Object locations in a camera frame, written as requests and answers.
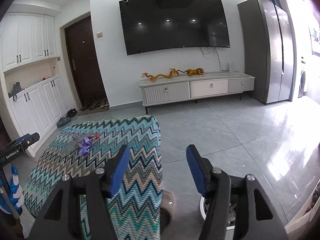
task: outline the television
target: television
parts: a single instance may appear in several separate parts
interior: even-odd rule
[[[119,4],[127,55],[182,47],[230,47],[221,0],[122,0]]]

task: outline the patterned cloth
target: patterned cloth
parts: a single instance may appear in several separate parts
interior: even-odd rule
[[[77,151],[62,157],[60,152],[73,137],[99,133],[90,152],[79,157]],[[25,206],[37,216],[54,185],[63,174],[85,176],[103,167],[120,147],[130,147],[131,157],[119,192],[108,200],[111,219],[119,240],[160,239],[162,167],[160,130],[151,116],[83,122],[62,130],[39,159],[25,186]],[[81,225],[90,239],[85,195],[80,197]]]

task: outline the refrigerator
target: refrigerator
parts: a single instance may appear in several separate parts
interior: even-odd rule
[[[245,73],[255,77],[252,96],[265,104],[289,99],[294,58],[287,13],[269,0],[248,0],[238,9]]]

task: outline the door lock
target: door lock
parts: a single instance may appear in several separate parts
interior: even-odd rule
[[[76,62],[75,62],[75,60],[74,59],[72,59],[71,60],[71,62],[72,62],[72,67],[73,67],[73,70],[76,70]]]

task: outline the door mat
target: door mat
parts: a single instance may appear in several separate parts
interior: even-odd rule
[[[84,110],[84,111],[79,111],[77,115],[84,115],[84,114],[93,114],[93,113],[99,113],[99,112],[105,112],[105,111],[108,111],[109,110],[109,107],[106,106],[104,108],[101,108],[100,106],[98,106],[96,109],[93,109],[93,110]]]

